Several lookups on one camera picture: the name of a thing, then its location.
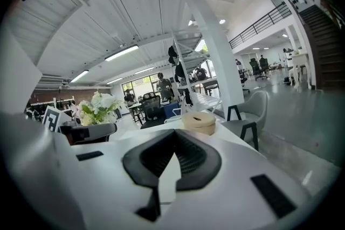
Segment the gray floor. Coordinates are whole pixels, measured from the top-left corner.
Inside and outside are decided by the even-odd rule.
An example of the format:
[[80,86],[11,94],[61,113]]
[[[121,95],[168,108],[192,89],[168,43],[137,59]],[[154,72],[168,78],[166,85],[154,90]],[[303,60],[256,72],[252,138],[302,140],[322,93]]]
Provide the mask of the gray floor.
[[268,93],[259,151],[314,195],[341,171],[345,93],[308,90],[305,81],[296,90],[283,83],[287,74],[283,69],[270,73],[269,79],[252,78],[244,87],[251,92],[244,95],[248,99],[257,90]]
[[341,166],[345,150],[342,128],[345,93],[308,90],[305,82],[297,91],[282,82],[285,76],[287,71],[282,70],[271,74],[269,80],[246,82],[245,88],[249,88],[251,94],[261,89],[268,93],[264,130]]

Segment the glass railing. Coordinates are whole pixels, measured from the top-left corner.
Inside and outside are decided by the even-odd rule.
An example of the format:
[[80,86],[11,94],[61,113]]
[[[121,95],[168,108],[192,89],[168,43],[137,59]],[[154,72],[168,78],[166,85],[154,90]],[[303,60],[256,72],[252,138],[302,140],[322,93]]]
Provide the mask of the glass railing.
[[253,25],[251,25],[246,30],[244,30],[241,34],[239,34],[238,36],[230,40],[229,43],[230,43],[231,48],[234,49],[236,46],[254,37],[258,33],[262,32],[263,30],[274,25],[275,23],[286,18],[289,15],[291,15],[290,9],[287,7],[287,5],[284,2],[281,3],[280,5],[275,7],[272,11],[270,11],[268,14],[261,17]]

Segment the flower bouquet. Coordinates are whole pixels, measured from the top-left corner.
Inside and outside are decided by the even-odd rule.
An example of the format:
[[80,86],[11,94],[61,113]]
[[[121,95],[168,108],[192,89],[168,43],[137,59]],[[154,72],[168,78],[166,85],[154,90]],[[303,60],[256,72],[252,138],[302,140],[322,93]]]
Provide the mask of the flower bouquet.
[[115,123],[116,117],[112,111],[116,110],[120,103],[116,97],[110,94],[95,92],[91,102],[83,100],[71,109],[73,116],[80,118],[83,126]]

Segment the person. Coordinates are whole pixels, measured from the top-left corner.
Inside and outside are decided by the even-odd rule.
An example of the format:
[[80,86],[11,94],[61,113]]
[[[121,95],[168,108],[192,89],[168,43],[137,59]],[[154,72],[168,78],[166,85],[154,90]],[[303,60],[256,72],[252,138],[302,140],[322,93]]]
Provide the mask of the person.
[[170,89],[172,88],[171,82],[168,79],[165,79],[163,73],[159,72],[158,75],[158,82],[157,82],[157,90],[161,93],[162,100],[171,100],[171,92]]
[[[130,92],[129,89],[126,90],[125,97],[123,98],[127,102],[127,106],[130,107],[135,103],[135,96]],[[132,118],[134,118],[134,111],[133,108],[128,108],[129,113],[131,114]]]
[[260,64],[264,64],[266,62],[264,55],[261,55],[261,59],[260,59]]

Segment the recessed ceiling light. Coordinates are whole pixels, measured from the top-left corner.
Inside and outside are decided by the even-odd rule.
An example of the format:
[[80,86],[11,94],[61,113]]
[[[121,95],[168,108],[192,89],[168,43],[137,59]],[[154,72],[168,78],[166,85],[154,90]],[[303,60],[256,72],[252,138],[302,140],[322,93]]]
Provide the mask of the recessed ceiling light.
[[113,80],[113,81],[107,82],[107,85],[110,85],[111,83],[116,82],[116,81],[119,81],[119,80],[122,80],[122,78],[118,78],[118,79],[116,79],[116,80]]
[[138,71],[138,72],[135,72],[135,74],[139,74],[139,73],[141,73],[141,72],[145,72],[145,71],[148,71],[148,70],[151,70],[151,69],[154,69],[154,67],[150,67],[150,68],[146,68],[146,69],[144,69],[144,70],[140,70],[140,71]]
[[78,81],[82,76],[86,75],[87,73],[88,73],[88,70],[84,70],[78,76],[76,76],[71,82]]
[[134,50],[137,50],[137,49],[139,49],[139,47],[137,45],[134,45],[134,46],[129,47],[129,48],[127,48],[127,49],[125,49],[125,50],[123,50],[121,52],[118,52],[118,53],[116,53],[114,55],[111,55],[108,58],[105,58],[105,60],[106,61],[111,61],[111,60],[113,60],[113,59],[115,59],[115,58],[117,58],[117,57],[119,57],[121,55],[127,54],[127,53],[129,53],[131,51],[134,51]]

